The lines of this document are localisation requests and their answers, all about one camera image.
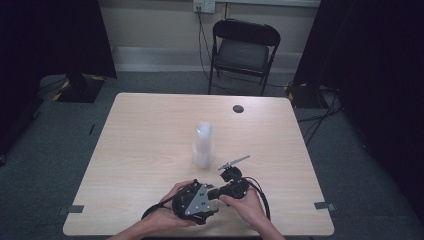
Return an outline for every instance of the gray carpet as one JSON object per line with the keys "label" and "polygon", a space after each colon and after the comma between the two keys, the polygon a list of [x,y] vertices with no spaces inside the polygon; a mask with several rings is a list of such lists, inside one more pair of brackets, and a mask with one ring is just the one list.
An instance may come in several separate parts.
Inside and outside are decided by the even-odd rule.
{"label": "gray carpet", "polygon": [[[108,79],[96,101],[52,101],[63,76],[43,79],[45,102],[38,117],[21,135],[0,168],[0,239],[73,239],[62,233],[66,217],[58,215],[72,204],[114,97],[120,92],[206,94],[202,72],[118,73]],[[271,74],[265,96],[285,97],[281,88],[293,74]],[[214,94],[257,94],[259,86],[221,77]],[[332,93],[325,94],[330,103]],[[326,110],[295,109],[298,119]],[[315,121],[300,123],[305,139]],[[343,112],[325,119],[308,145],[335,233],[314,239],[424,239],[424,229],[386,171],[362,148],[360,134]],[[309,239],[288,237],[288,239]]]}

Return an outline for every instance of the black curtain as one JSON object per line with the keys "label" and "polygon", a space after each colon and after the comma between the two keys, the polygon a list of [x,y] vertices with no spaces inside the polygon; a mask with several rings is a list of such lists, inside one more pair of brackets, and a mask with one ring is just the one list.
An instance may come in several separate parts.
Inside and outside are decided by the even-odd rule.
{"label": "black curtain", "polygon": [[47,75],[116,78],[97,0],[0,1],[2,137]]}
{"label": "black curtain", "polygon": [[418,0],[321,0],[294,81],[340,90],[367,150],[422,222],[423,12],[424,1]]}

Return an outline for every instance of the baseboard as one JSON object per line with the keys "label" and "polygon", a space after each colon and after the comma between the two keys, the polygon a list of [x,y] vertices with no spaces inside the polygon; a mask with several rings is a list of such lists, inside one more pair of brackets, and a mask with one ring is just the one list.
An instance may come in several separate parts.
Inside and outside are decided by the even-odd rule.
{"label": "baseboard", "polygon": [[[113,47],[112,56],[118,72],[209,71],[210,60],[199,50],[139,47]],[[277,52],[271,72],[295,73],[302,53]]]}

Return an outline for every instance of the black round object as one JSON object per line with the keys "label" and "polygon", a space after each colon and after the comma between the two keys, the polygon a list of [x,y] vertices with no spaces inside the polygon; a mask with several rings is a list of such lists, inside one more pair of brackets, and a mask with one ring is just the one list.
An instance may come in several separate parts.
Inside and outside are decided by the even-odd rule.
{"label": "black round object", "polygon": [[242,113],[244,111],[244,107],[240,106],[240,105],[235,105],[233,107],[233,111],[236,112],[236,113]]}

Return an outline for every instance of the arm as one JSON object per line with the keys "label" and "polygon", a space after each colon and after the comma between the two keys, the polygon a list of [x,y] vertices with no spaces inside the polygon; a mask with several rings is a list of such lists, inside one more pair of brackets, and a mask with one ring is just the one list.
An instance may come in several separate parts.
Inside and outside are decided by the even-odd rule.
{"label": "arm", "polygon": [[258,193],[249,188],[242,199],[234,199],[230,196],[221,195],[219,200],[233,206],[240,217],[250,224],[264,240],[284,240],[285,238],[266,217]]}
{"label": "arm", "polygon": [[[180,188],[191,184],[192,182],[193,181],[186,181],[175,184],[171,191],[165,195],[160,202],[172,197]],[[164,232],[176,227],[189,227],[196,225],[193,221],[183,220],[175,216],[174,212],[171,210],[172,201],[166,203],[165,207],[166,208],[160,208],[150,213],[146,218],[109,238],[109,240],[138,240],[152,233]]]}

